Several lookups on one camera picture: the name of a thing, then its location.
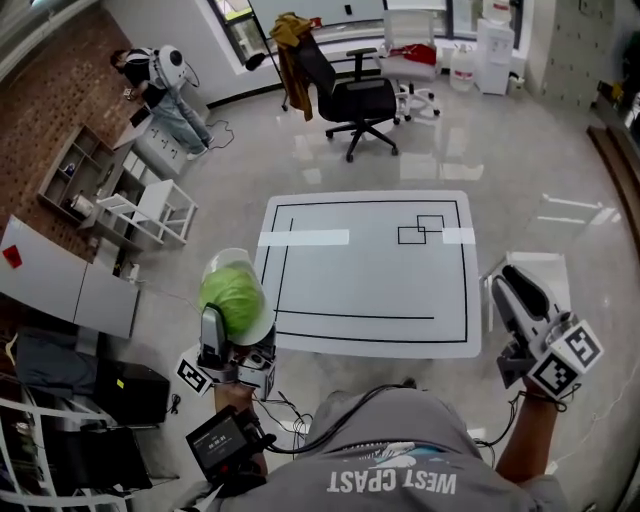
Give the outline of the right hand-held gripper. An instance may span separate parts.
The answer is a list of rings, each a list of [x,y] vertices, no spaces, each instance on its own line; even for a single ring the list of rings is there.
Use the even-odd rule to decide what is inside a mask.
[[[563,312],[547,284],[528,270],[505,265],[491,292],[505,328],[513,335],[497,358],[507,388],[527,378],[559,400],[604,355],[588,322]]]

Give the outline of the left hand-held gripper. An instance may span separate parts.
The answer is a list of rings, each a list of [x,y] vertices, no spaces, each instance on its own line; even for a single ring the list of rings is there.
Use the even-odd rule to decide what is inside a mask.
[[[224,315],[213,303],[206,303],[201,314],[200,344],[183,352],[175,368],[177,378],[198,396],[217,385],[242,384],[252,389],[256,399],[266,401],[275,380],[276,330],[250,347],[232,345],[226,359]]]

